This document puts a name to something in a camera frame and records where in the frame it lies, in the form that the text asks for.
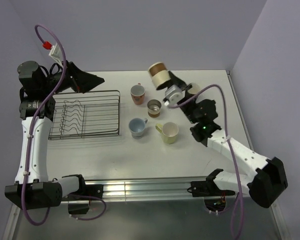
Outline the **cream and brown tumbler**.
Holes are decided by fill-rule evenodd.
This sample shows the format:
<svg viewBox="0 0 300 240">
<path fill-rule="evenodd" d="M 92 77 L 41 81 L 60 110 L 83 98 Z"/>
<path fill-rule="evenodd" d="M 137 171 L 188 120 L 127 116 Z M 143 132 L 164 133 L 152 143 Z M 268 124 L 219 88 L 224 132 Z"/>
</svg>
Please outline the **cream and brown tumbler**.
<svg viewBox="0 0 300 240">
<path fill-rule="evenodd" d="M 152 64 L 148 68 L 148 73 L 156 90 L 166 88 L 167 82 L 171 80 L 169 72 L 163 62 Z"/>
</svg>

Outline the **pale yellow mug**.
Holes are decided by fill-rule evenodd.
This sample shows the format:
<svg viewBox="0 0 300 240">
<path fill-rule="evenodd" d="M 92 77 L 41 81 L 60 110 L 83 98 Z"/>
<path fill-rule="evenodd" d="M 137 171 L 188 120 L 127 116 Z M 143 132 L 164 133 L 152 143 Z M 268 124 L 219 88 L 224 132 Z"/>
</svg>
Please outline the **pale yellow mug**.
<svg viewBox="0 0 300 240">
<path fill-rule="evenodd" d="M 161 138 L 165 144 L 173 144 L 179 134 L 179 127 L 176 123 L 167 122 L 165 124 L 157 123 L 156 130 L 161 134 Z"/>
</svg>

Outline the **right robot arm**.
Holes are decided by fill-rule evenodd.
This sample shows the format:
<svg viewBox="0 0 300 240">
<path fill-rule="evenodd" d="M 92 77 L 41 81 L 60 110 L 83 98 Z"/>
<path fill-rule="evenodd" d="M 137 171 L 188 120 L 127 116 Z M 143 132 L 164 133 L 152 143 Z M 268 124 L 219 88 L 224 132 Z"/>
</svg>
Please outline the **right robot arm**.
<svg viewBox="0 0 300 240">
<path fill-rule="evenodd" d="M 192 124 L 194 139 L 233 161 L 236 169 L 232 174 L 217 168 L 205 180 L 191 182 L 188 191 L 193 197 L 245 194 L 259 206 L 269 208 L 288 187 L 283 162 L 277 157 L 260 155 L 230 137 L 227 127 L 214 121 L 218 116 L 216 102 L 198 101 L 201 92 L 196 91 L 195 84 L 186 84 L 172 72 L 168 75 L 165 105 L 180 108 Z"/>
</svg>

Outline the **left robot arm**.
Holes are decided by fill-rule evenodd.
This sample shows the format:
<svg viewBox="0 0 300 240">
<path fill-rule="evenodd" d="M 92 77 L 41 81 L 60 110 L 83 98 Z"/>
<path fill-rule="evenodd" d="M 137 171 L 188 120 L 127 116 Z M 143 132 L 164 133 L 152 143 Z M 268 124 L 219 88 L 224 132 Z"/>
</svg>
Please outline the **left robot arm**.
<svg viewBox="0 0 300 240">
<path fill-rule="evenodd" d="M 67 89 L 84 94 L 105 80 L 80 70 L 73 62 L 66 63 L 65 72 L 48 74 L 46 68 L 31 60 L 20 64 L 17 72 L 22 84 L 19 111 L 23 143 L 15 182 L 5 187 L 6 198 L 27 210 L 57 207 L 67 195 L 83 199 L 87 187 L 82 175 L 68 175 L 55 181 L 48 177 L 48 137 L 56 106 L 53 94 Z"/>
</svg>

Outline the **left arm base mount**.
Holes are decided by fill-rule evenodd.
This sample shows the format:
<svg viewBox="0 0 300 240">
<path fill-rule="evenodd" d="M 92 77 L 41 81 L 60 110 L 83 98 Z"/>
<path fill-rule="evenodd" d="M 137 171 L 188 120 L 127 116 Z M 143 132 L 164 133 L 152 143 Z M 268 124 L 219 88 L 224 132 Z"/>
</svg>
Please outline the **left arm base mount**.
<svg viewBox="0 0 300 240">
<path fill-rule="evenodd" d="M 63 176 L 59 180 L 61 184 L 63 197 L 68 197 L 75 200 L 87 200 L 89 203 L 85 206 L 83 204 L 68 204 L 68 213 L 70 217 L 80 221 L 91 221 L 100 218 L 107 209 L 107 204 L 102 199 L 104 192 L 103 184 L 86 184 L 84 177 L 81 174 L 72 174 Z M 95 217 L 80 217 L 85 215 L 90 209 L 92 201 L 100 201 L 103 204 L 103 210 Z"/>
</svg>

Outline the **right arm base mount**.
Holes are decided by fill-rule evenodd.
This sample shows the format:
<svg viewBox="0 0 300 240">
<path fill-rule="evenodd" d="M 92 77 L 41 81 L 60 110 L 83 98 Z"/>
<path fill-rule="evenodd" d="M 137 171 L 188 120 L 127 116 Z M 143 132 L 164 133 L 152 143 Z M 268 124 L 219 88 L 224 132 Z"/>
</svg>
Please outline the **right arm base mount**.
<svg viewBox="0 0 300 240">
<path fill-rule="evenodd" d="M 196 197 L 226 197 L 234 196 L 235 191 L 232 190 L 220 190 L 213 180 L 198 180 L 191 181 L 190 187 L 187 192 L 192 194 L 194 198 Z"/>
</svg>

